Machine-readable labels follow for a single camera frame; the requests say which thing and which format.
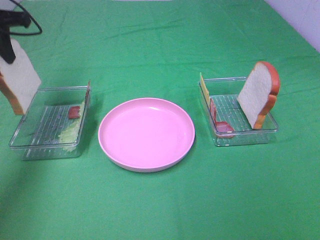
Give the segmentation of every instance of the bread slice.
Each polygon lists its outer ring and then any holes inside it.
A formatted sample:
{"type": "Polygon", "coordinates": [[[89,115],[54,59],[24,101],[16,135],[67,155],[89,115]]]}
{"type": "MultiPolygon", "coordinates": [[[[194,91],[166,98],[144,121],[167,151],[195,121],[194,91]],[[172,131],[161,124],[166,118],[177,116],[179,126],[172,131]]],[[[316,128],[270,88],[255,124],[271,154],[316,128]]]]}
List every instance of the bread slice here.
{"type": "Polygon", "coordinates": [[[266,115],[275,105],[280,89],[279,74],[266,61],[258,61],[237,97],[253,129],[261,129],[266,115]]]}
{"type": "Polygon", "coordinates": [[[15,60],[6,63],[0,57],[0,90],[10,102],[16,115],[26,114],[41,80],[20,44],[11,39],[15,60]]]}

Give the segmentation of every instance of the toy bread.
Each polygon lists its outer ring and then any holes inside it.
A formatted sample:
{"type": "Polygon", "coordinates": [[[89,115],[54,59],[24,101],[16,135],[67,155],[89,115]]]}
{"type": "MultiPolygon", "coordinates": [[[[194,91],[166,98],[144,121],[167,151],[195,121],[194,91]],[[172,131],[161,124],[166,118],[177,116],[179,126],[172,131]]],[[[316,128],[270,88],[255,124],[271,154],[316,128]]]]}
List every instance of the toy bread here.
{"type": "Polygon", "coordinates": [[[11,39],[15,60],[6,63],[0,57],[0,90],[16,115],[26,114],[41,80],[20,44],[11,39]]]}
{"type": "Polygon", "coordinates": [[[266,61],[258,61],[240,91],[237,101],[253,129],[261,129],[275,105],[280,89],[279,74],[266,61]]]}

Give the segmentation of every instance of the table surface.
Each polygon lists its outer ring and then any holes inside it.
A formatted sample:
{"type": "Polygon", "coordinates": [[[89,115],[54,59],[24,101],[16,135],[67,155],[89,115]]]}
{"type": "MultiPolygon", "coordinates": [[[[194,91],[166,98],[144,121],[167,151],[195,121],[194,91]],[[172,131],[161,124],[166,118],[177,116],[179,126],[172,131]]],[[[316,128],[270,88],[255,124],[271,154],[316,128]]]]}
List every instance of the table surface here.
{"type": "Polygon", "coordinates": [[[320,55],[263,0],[22,4],[43,28],[16,37],[41,87],[91,81],[91,109],[80,157],[22,161],[8,146],[21,117],[0,94],[0,239],[320,239],[320,55]],[[281,78],[276,141],[214,146],[199,72],[247,76],[260,60],[281,78]],[[103,117],[141,97],[194,122],[190,152],[164,171],[122,169],[98,143],[103,117]]]}

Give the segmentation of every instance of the bread crust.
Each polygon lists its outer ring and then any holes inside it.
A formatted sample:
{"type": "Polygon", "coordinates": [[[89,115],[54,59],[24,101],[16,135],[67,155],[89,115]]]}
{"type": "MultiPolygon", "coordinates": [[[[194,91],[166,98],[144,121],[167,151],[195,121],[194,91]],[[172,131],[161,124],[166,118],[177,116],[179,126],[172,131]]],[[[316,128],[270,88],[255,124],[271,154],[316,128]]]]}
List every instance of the bread crust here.
{"type": "Polygon", "coordinates": [[[281,85],[279,74],[278,74],[278,71],[276,70],[276,68],[267,61],[258,61],[257,64],[259,64],[259,63],[265,65],[270,73],[271,90],[270,90],[266,104],[264,105],[261,112],[257,116],[257,120],[253,126],[253,129],[261,129],[262,128],[262,125],[265,121],[266,115],[268,114],[268,112],[270,112],[270,110],[276,104],[277,95],[279,93],[280,85],[281,85]]]}
{"type": "Polygon", "coordinates": [[[11,89],[8,87],[4,80],[4,76],[0,72],[0,91],[3,93],[3,95],[8,99],[14,114],[16,115],[23,115],[24,111],[22,106],[20,105],[17,97],[15,94],[11,91],[11,89]]]}

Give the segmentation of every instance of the plate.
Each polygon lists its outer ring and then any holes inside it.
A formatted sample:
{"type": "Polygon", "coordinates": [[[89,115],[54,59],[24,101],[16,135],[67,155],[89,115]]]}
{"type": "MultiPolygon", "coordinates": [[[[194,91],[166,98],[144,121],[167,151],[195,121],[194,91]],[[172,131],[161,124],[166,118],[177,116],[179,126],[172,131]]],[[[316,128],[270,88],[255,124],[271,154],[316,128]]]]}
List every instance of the plate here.
{"type": "Polygon", "coordinates": [[[98,130],[105,154],[134,172],[157,172],[177,164],[194,139],[195,127],[185,110],[171,101],[151,97],[116,106],[98,130]]]}

